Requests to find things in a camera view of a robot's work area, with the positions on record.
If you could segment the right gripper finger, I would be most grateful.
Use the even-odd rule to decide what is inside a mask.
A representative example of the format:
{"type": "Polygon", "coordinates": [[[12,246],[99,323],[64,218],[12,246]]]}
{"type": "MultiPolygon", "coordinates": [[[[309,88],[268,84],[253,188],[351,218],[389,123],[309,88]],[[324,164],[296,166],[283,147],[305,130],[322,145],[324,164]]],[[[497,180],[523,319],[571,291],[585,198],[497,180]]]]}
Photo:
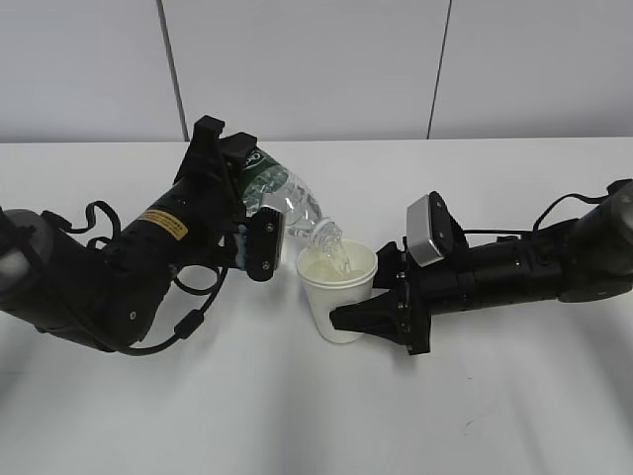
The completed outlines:
{"type": "Polygon", "coordinates": [[[410,350],[410,309],[406,293],[391,290],[329,313],[338,331],[363,333],[386,339],[410,350]]]}
{"type": "Polygon", "coordinates": [[[373,288],[389,290],[395,288],[407,276],[407,254],[390,241],[377,253],[378,267],[373,278],[373,288]]]}

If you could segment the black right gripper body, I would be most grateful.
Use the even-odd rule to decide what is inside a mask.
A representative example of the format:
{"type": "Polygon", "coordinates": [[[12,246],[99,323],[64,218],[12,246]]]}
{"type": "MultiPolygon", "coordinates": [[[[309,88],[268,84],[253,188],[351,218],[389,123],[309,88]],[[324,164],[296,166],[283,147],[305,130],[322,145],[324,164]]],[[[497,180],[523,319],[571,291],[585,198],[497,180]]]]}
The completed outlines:
{"type": "Polygon", "coordinates": [[[435,315],[468,310],[475,303],[471,249],[464,237],[446,244],[422,244],[417,260],[413,242],[403,239],[397,258],[399,276],[397,336],[410,355],[430,351],[431,320],[435,315]]]}

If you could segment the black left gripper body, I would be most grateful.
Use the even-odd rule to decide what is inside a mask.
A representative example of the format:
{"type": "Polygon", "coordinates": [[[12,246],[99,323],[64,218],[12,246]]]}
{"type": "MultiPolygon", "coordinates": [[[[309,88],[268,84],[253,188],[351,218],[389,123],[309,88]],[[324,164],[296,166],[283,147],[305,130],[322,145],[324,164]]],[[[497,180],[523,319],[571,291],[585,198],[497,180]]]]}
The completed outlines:
{"type": "Polygon", "coordinates": [[[216,246],[246,221],[245,208],[236,196],[226,170],[182,163],[172,187],[176,216],[209,246],[216,246]]]}

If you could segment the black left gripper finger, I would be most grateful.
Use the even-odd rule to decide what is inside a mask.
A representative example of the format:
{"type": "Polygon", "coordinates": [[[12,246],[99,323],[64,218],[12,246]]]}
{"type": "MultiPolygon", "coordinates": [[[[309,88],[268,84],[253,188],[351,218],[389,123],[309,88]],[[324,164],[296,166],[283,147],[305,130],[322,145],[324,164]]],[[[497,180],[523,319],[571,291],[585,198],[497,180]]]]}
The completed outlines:
{"type": "Polygon", "coordinates": [[[250,154],[257,147],[257,137],[239,132],[220,139],[220,147],[233,173],[241,173],[250,154]]]}
{"type": "Polygon", "coordinates": [[[208,115],[194,124],[194,131],[184,156],[185,171],[209,171],[218,163],[221,149],[220,137],[225,122],[208,115]]]}

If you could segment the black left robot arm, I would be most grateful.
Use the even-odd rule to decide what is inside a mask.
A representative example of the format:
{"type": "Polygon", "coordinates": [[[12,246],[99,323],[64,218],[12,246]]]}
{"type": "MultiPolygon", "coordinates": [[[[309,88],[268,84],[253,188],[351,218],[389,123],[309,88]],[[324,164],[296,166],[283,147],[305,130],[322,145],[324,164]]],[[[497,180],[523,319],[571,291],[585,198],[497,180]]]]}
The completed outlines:
{"type": "Polygon", "coordinates": [[[200,266],[215,282],[243,264],[246,211],[238,192],[257,140],[225,136],[224,123],[199,119],[171,187],[123,225],[102,200],[86,206],[85,225],[27,209],[1,214],[1,309],[46,333],[104,352],[146,356],[189,337],[205,309],[189,311],[165,342],[144,344],[166,294],[183,269],[200,266]]]}

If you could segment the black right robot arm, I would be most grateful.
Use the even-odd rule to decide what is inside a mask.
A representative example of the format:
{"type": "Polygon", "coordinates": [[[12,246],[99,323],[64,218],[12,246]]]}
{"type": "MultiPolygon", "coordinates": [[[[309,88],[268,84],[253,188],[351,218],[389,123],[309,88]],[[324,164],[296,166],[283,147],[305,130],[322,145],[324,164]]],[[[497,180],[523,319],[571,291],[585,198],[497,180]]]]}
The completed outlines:
{"type": "Polygon", "coordinates": [[[265,208],[285,218],[286,232],[306,243],[297,258],[320,334],[346,343],[370,334],[430,349],[436,315],[537,301],[591,302],[632,288],[632,183],[618,180],[588,199],[581,218],[528,231],[495,230],[493,241],[470,246],[469,232],[430,192],[407,208],[401,242],[378,251],[345,240],[306,184],[240,138],[245,167],[238,195],[248,216],[265,208]]]}

